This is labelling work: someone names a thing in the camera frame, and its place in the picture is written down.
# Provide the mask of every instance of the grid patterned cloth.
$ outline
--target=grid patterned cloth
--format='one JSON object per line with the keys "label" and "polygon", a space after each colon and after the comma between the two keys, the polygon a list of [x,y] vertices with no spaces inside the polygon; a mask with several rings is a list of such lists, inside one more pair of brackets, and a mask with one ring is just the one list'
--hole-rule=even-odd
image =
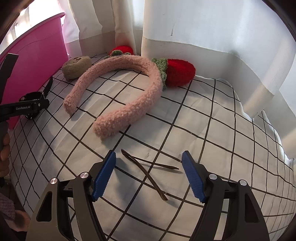
{"label": "grid patterned cloth", "polygon": [[[97,63],[104,55],[92,57]],[[75,82],[61,70],[54,75],[50,106],[10,132],[11,179],[31,215],[49,180],[73,179],[102,161],[108,150],[117,154],[116,167],[102,198],[94,207],[107,240],[189,240],[203,204],[193,195],[180,162],[189,150],[196,162],[225,180],[245,179],[264,215],[270,240],[277,240],[295,212],[293,160],[284,154],[277,132],[264,111],[247,116],[228,82],[196,77],[187,86],[167,89],[157,104],[132,126],[115,136],[96,137],[92,123],[99,115],[134,100],[149,77],[133,70],[113,71],[97,78],[69,118],[63,99]],[[123,148],[141,159],[179,167],[165,170],[142,163],[168,201],[161,200]],[[228,200],[215,239],[221,239]],[[73,200],[69,211],[74,236],[81,240]]]}

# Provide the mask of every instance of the green knitted leaves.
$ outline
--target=green knitted leaves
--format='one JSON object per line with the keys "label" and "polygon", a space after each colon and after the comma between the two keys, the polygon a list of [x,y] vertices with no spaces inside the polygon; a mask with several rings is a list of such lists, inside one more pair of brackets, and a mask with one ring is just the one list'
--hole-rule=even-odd
{"label": "green knitted leaves", "polygon": [[151,60],[152,62],[156,63],[156,66],[159,68],[161,79],[163,81],[163,90],[165,90],[167,87],[165,85],[165,80],[166,80],[166,69],[168,67],[168,60],[166,58],[153,58]]}
{"label": "green knitted leaves", "polygon": [[131,53],[129,53],[129,52],[123,53],[121,50],[113,50],[111,52],[111,54],[105,56],[104,59],[107,59],[107,58],[110,58],[110,57],[115,57],[115,56],[120,56],[120,55],[123,55],[123,54],[129,54],[130,55]]}

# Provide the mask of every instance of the pink fabric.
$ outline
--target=pink fabric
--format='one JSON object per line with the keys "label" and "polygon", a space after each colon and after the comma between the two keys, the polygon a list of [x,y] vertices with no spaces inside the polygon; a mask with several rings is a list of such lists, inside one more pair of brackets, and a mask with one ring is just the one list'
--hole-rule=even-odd
{"label": "pink fabric", "polygon": [[13,201],[0,193],[0,212],[4,213],[7,217],[15,219],[15,206]]}
{"label": "pink fabric", "polygon": [[104,116],[99,116],[94,124],[97,136],[105,138],[133,124],[154,105],[161,96],[163,83],[160,71],[149,59],[135,55],[121,55],[102,60],[89,68],[76,82],[64,100],[64,108],[73,114],[86,88],[100,75],[115,69],[135,69],[147,74],[152,84],[136,100]]}

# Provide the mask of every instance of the human hand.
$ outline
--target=human hand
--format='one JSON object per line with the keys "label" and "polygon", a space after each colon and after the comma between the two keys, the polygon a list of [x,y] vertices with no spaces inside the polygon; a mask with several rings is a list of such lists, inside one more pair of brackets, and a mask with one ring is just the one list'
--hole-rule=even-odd
{"label": "human hand", "polygon": [[3,137],[3,149],[0,152],[0,177],[5,177],[9,173],[10,137],[6,133]]}

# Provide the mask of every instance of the pink box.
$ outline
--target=pink box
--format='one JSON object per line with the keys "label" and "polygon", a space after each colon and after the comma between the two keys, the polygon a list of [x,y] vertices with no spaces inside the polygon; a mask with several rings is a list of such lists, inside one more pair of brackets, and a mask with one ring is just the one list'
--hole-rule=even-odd
{"label": "pink box", "polygon": [[[7,80],[1,104],[18,102],[23,95],[38,91],[68,60],[60,19],[64,15],[64,12],[59,13],[35,25],[2,52],[0,63],[7,53],[19,57]],[[18,118],[10,118],[9,129]]]}

